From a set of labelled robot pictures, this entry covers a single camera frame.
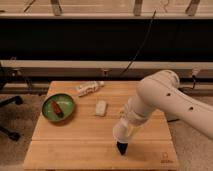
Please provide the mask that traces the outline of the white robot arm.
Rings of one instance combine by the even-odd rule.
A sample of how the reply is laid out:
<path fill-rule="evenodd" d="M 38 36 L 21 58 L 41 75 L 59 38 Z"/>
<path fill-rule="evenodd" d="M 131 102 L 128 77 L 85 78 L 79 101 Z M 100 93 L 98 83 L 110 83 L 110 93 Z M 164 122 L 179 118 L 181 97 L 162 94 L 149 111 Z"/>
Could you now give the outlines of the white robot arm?
<path fill-rule="evenodd" d="M 128 143 L 133 136 L 131 127 L 144 124 L 152 112 L 159 109 L 176 115 L 213 140 L 213 106 L 185 95 L 178 90 L 179 85 L 178 75 L 171 70 L 162 70 L 142 79 L 113 128 L 115 139 Z"/>

